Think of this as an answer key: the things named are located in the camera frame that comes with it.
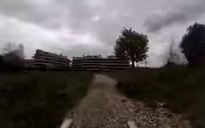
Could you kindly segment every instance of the ground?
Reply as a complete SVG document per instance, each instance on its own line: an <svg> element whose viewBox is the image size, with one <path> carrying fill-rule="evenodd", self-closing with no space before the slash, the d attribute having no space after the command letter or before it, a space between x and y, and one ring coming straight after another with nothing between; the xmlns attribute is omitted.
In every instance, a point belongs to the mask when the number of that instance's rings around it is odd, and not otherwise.
<svg viewBox="0 0 205 128"><path fill-rule="evenodd" d="M183 115L128 99L116 84L114 79L95 75L87 96L66 117L73 119L71 128L127 128L128 121L138 128L191 128Z"/></svg>

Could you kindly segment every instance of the treeline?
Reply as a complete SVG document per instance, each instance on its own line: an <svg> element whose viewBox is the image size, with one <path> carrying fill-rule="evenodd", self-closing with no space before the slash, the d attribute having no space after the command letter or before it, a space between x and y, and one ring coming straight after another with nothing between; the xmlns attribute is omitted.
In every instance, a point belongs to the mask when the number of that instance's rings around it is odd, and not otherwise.
<svg viewBox="0 0 205 128"><path fill-rule="evenodd" d="M133 68L135 67L135 62L145 62L145 64L147 64L148 42L149 39L147 35L138 33L131 28L124 28L116 40L114 53L120 59L128 59ZM181 52L187 59L188 66L194 67L205 63L205 25L195 23L189 26L179 46ZM173 63L174 58L178 56L173 53L172 47L169 54L169 58L167 58L168 64Z"/></svg>
<svg viewBox="0 0 205 128"><path fill-rule="evenodd" d="M0 74L3 72L20 71L24 65L23 45L8 44L5 51L0 54Z"/></svg>

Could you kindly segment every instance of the tall grass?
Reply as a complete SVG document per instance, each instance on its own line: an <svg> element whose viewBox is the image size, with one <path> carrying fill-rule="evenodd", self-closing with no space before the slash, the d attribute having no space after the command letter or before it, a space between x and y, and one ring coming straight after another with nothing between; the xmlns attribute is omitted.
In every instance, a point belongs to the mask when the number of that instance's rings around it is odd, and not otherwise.
<svg viewBox="0 0 205 128"><path fill-rule="evenodd" d="M118 80L118 89L126 96L152 106L164 102L173 112L194 109L205 93L204 66L139 68L112 73L111 76Z"/></svg>
<svg viewBox="0 0 205 128"><path fill-rule="evenodd" d="M90 73L0 76L0 128L52 128L86 95Z"/></svg>

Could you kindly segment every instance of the gray cloud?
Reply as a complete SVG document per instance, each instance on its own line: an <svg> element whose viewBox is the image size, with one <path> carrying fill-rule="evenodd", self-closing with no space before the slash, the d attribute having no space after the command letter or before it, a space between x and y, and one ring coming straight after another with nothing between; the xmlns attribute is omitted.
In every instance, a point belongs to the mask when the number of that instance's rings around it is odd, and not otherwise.
<svg viewBox="0 0 205 128"><path fill-rule="evenodd" d="M0 0L0 49L6 42L23 43L31 57L37 48L64 53L112 54L120 31L132 27L149 35L150 62L162 65L171 32L179 36L185 26L175 23L199 19L205 14L201 0ZM168 13L155 15L168 8ZM166 26L167 32L154 33Z"/></svg>
<svg viewBox="0 0 205 128"><path fill-rule="evenodd" d="M184 24L197 20L205 14L205 0L193 0L166 10L163 14L154 14L147 18L144 25L150 32L157 32L174 24Z"/></svg>

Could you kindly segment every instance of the tall tree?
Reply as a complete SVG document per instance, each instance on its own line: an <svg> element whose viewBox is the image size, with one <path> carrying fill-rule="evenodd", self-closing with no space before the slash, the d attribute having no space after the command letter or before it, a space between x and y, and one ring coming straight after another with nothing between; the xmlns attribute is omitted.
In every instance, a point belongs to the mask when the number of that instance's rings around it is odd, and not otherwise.
<svg viewBox="0 0 205 128"><path fill-rule="evenodd" d="M190 66L205 60L205 25L195 23L189 26L182 39L181 48Z"/></svg>
<svg viewBox="0 0 205 128"><path fill-rule="evenodd" d="M147 35L139 34L131 28L124 28L116 41L115 55L120 59L130 60L134 68L135 62L144 61L147 58L148 42Z"/></svg>

